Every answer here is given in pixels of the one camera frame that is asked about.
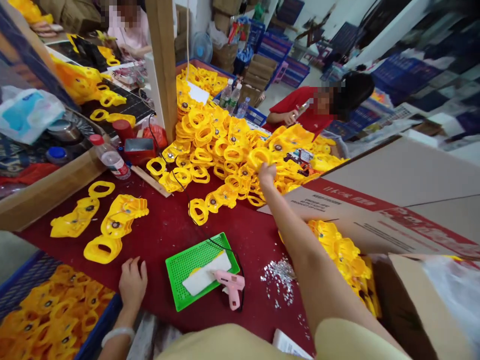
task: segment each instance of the red table surface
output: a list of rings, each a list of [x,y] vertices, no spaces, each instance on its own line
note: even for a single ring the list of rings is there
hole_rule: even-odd
[[[187,195],[175,192],[164,198],[135,173],[127,180],[116,180],[110,172],[105,172],[98,180],[113,182],[116,188],[111,195],[100,199],[100,208],[94,216],[97,220],[92,221],[79,237],[51,238],[50,221],[70,213],[76,201],[88,197],[88,186],[20,232],[19,236],[116,291],[122,263],[128,258],[140,256],[141,260],[146,261],[148,271],[148,286],[142,306],[182,332],[235,323],[271,343],[278,328],[305,351],[314,353],[313,339],[305,322],[305,310],[297,284],[293,286],[293,303],[288,306],[281,285],[278,293],[276,282],[267,285],[260,279],[265,274],[265,266],[271,261],[281,260],[287,254],[271,215],[257,212],[256,207],[242,200],[237,201],[233,209],[222,206],[217,214],[210,213],[203,225],[203,230],[209,236],[225,232],[230,246],[240,257],[246,284],[243,311],[231,311],[228,296],[218,287],[177,312],[165,260],[205,240],[188,215]],[[208,184],[192,182],[187,191],[191,199],[204,199],[222,184],[223,181],[212,176]],[[133,221],[132,232],[122,238],[123,247],[115,260],[106,265],[88,261],[83,256],[85,245],[101,234],[100,224],[119,194],[147,199],[149,214]]]

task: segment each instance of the pink shirt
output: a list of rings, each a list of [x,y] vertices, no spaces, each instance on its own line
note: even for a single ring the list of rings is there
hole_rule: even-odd
[[[126,44],[133,49],[141,49],[151,45],[147,13],[142,9],[139,10],[139,24],[136,27],[128,27],[120,16],[117,6],[110,5],[108,7],[108,36],[116,38],[118,45]]]

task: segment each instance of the hand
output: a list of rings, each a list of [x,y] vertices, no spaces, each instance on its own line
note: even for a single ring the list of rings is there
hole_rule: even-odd
[[[277,166],[275,164],[269,166],[266,162],[264,162],[260,166],[260,170],[258,171],[258,179],[260,180],[261,187],[273,185],[275,176],[277,176]]]
[[[292,110],[290,112],[286,112],[283,114],[283,121],[287,126],[293,125],[297,123],[297,116],[299,112],[297,110]]]
[[[120,44],[118,46],[122,54],[130,55],[132,58],[138,58],[137,50],[127,44]]]
[[[123,308],[138,311],[147,289],[147,264],[141,263],[139,271],[140,256],[135,259],[128,259],[121,266],[120,288]]]

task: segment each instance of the wooden pole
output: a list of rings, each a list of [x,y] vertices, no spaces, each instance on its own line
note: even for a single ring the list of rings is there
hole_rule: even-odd
[[[161,113],[165,123],[166,137],[171,143],[175,140],[177,123],[173,4],[172,0],[145,0],[145,5],[160,93]]]

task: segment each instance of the black cable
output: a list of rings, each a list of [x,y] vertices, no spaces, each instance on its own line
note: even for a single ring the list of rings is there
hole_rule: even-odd
[[[163,161],[165,161],[165,164],[168,164],[167,160],[164,158],[164,155],[162,154],[162,152],[160,151],[160,147],[159,147],[159,143],[157,141],[157,139],[155,138],[155,135],[154,135],[154,132],[152,131],[152,126],[150,125],[150,120],[152,119],[152,116],[153,115],[156,115],[155,112],[151,113],[149,118],[148,118],[148,129],[150,130],[150,133],[151,133],[151,137],[153,138],[153,141],[155,141],[155,144],[156,144],[156,147],[158,149],[158,152],[160,153],[160,156],[162,157]],[[175,178],[176,182],[181,186],[181,188],[183,189],[183,192],[185,193],[186,195],[186,198],[188,199],[188,216],[190,217],[190,219],[193,221],[193,223],[200,229],[200,231],[202,232],[202,235],[207,238],[208,240],[210,240],[212,243],[214,243],[215,245],[217,245],[219,248],[221,249],[224,249],[224,250],[227,250],[229,252],[231,252],[233,254],[234,257],[236,257],[236,260],[238,262],[238,267],[240,268],[240,273],[241,273],[241,276],[245,277],[245,274],[244,274],[244,268],[242,267],[242,263],[240,262],[240,256],[235,252],[233,251],[231,248],[227,248],[227,247],[223,247],[222,245],[220,245],[219,243],[217,243],[216,241],[213,241],[212,238],[210,236],[207,235],[207,233],[202,229],[202,227],[200,225],[197,224],[197,222],[195,221],[195,219],[192,217],[192,215],[190,214],[190,203],[192,202],[191,199],[190,199],[190,195],[187,191],[187,189],[182,185],[182,183],[177,179],[177,177],[175,176],[175,173],[172,171],[171,172],[173,174],[173,177]],[[238,312],[241,313],[243,308],[244,308],[244,300],[245,300],[245,288],[243,288],[242,292],[241,292],[241,302],[240,302],[240,307],[238,308]]]

